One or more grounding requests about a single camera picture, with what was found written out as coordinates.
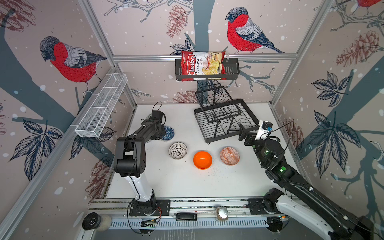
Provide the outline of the dark blue patterned bowl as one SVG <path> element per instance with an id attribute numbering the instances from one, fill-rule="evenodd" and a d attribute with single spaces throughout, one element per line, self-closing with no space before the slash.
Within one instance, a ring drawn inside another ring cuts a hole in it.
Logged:
<path id="1" fill-rule="evenodd" d="M 175 136 L 175 131 L 173 128 L 169 126 L 165 126 L 165 131 L 166 131 L 166 134 L 162 136 L 163 141 L 169 141 Z"/>

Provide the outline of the orange plastic bowl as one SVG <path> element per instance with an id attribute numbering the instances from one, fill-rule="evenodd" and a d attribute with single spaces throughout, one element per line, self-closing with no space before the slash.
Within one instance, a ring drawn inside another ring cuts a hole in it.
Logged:
<path id="1" fill-rule="evenodd" d="M 208 152 L 200 151 L 194 155 L 193 163 L 198 169 L 206 170 L 212 165 L 213 158 Z"/>

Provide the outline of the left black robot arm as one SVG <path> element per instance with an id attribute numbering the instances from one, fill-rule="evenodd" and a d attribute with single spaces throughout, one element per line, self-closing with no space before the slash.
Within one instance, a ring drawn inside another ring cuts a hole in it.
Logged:
<path id="1" fill-rule="evenodd" d="M 114 172 L 129 182 L 135 200 L 146 205 L 155 201 L 154 190 L 144 174 L 147 166 L 146 143 L 160 140 L 165 134 L 163 121 L 149 118 L 133 134 L 117 140 Z"/>

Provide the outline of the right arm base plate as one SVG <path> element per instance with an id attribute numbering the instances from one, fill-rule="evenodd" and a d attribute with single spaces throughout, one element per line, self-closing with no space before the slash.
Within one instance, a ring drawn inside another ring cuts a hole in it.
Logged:
<path id="1" fill-rule="evenodd" d="M 251 198 L 248 199 L 248 208 L 251 215 L 269 215 L 265 209 L 263 198 Z"/>

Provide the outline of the black round knob device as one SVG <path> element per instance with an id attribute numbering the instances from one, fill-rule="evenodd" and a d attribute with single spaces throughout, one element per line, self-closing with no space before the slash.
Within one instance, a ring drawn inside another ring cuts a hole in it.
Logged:
<path id="1" fill-rule="evenodd" d="M 82 228 L 85 231 L 96 230 L 103 232 L 108 230 L 112 225 L 112 218 L 108 215 L 99 215 L 95 212 L 88 214 L 83 222 Z"/>

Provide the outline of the black wire dish rack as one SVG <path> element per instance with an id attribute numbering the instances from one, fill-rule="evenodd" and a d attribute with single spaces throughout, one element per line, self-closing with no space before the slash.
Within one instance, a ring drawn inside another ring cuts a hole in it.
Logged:
<path id="1" fill-rule="evenodd" d="M 239 125 L 247 132 L 259 129 L 259 120 L 242 99 L 233 99 L 221 84 L 201 87 L 195 92 L 200 105 L 195 118 L 205 142 L 210 143 L 239 136 Z"/>

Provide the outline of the white brown patterned bowl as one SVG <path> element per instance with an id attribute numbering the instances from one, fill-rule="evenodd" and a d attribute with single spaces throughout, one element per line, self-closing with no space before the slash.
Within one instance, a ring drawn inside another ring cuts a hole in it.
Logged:
<path id="1" fill-rule="evenodd" d="M 169 147 L 169 155 L 172 159 L 180 160 L 188 153 L 188 147 L 182 142 L 175 142 Z"/>

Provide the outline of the black wall shelf basket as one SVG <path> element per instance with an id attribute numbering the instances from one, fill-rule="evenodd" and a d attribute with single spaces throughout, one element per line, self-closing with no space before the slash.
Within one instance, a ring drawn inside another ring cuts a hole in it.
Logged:
<path id="1" fill-rule="evenodd" d="M 229 81 L 238 79 L 238 76 L 240 74 L 239 60 L 224 60 L 223 70 L 225 71 L 225 74 L 221 75 L 182 75 L 181 59 L 176 59 L 175 62 L 175 76 L 177 81 Z"/>

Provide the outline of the red white patterned bowl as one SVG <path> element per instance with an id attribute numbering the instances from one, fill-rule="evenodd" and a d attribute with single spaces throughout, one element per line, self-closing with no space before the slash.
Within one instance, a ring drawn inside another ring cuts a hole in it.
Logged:
<path id="1" fill-rule="evenodd" d="M 234 166 L 240 161 L 239 152 L 232 147 L 225 147 L 220 152 L 221 161 L 229 166 Z"/>

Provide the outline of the small black box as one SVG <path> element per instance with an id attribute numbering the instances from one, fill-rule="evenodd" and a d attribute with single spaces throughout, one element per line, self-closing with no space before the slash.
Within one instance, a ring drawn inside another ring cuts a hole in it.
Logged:
<path id="1" fill-rule="evenodd" d="M 197 221 L 196 213 L 180 212 L 176 213 L 176 221 Z"/>

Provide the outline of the red cassava chips bag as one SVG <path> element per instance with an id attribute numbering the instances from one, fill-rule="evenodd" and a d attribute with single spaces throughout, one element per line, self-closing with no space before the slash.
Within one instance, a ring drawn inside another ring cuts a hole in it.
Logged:
<path id="1" fill-rule="evenodd" d="M 182 78 L 181 81 L 203 80 L 197 78 L 202 75 L 225 75 L 223 67 L 224 52 L 191 52 L 182 51 L 181 68 L 182 76 L 193 78 Z"/>

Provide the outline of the silver round button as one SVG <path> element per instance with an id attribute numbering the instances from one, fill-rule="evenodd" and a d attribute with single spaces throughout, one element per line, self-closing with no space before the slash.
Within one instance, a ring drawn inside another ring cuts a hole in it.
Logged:
<path id="1" fill-rule="evenodd" d="M 216 216 L 219 221 L 226 221 L 229 219 L 229 212 L 226 207 L 216 208 Z"/>

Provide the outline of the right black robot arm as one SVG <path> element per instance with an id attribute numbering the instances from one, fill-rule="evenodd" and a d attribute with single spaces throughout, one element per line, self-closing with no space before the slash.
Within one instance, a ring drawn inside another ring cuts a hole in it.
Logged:
<path id="1" fill-rule="evenodd" d="M 267 212 L 280 212 L 295 219 L 324 240 L 372 240 L 374 224 L 331 201 L 308 183 L 285 159 L 280 139 L 259 127 L 255 133 L 240 126 L 239 140 L 251 146 L 267 177 L 279 187 L 263 197 Z"/>

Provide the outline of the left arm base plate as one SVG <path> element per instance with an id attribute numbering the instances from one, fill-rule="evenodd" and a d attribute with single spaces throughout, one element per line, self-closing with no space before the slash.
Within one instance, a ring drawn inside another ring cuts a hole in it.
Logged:
<path id="1" fill-rule="evenodd" d="M 130 217 L 159 217 L 170 214 L 170 200 L 139 202 L 133 200 L 129 206 Z"/>

